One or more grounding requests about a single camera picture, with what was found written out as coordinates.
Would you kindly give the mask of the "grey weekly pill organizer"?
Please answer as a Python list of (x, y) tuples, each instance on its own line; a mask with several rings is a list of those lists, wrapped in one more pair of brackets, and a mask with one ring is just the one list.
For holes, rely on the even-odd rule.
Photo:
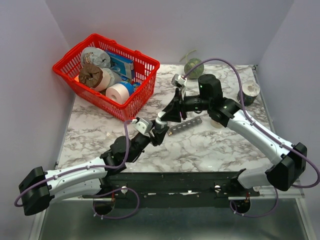
[(176, 135), (178, 133), (182, 133), (186, 130), (189, 130), (191, 128), (194, 128), (202, 123), (202, 119), (200, 116), (193, 117), (189, 120), (186, 120), (184, 122), (181, 122), (177, 125), (171, 126), (167, 132), (168, 136)]

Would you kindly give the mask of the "grey bottle white cap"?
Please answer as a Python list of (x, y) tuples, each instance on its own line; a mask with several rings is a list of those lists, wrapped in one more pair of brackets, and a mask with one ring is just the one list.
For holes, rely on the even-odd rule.
[(165, 115), (165, 112), (164, 111), (161, 111), (157, 114), (157, 117), (155, 119), (155, 126), (154, 128), (156, 130), (160, 130), (160, 129), (163, 129), (165, 127), (168, 126), (168, 122), (167, 121), (163, 121), (161, 120), (162, 116)]

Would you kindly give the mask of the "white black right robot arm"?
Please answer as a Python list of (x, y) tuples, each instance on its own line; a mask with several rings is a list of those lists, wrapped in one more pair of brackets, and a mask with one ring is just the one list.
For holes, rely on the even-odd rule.
[(207, 111), (210, 118), (247, 139), (270, 161), (267, 167), (242, 169), (231, 180), (230, 191), (241, 196), (248, 189), (260, 186), (273, 186), (287, 191), (306, 168), (307, 148), (302, 143), (292, 145), (269, 129), (245, 115), (238, 102), (223, 96), (219, 79), (213, 74), (203, 74), (198, 79), (199, 95), (187, 96), (183, 91), (182, 77), (178, 74), (172, 79), (176, 85), (175, 95), (170, 103), (158, 113), (155, 120), (157, 128), (168, 122), (179, 123), (188, 112)]

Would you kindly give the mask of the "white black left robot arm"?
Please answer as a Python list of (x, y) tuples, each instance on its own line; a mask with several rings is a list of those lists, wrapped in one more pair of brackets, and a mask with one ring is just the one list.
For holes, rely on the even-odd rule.
[(125, 170), (126, 163), (135, 162), (149, 144), (161, 145), (168, 130), (168, 126), (155, 127), (150, 132), (139, 128), (134, 138), (127, 134), (118, 137), (108, 151), (73, 167), (48, 171), (36, 167), (19, 184), (20, 194), (14, 206), (23, 208), (25, 216), (32, 216), (54, 201), (84, 195), (107, 197), (111, 185), (103, 179)]

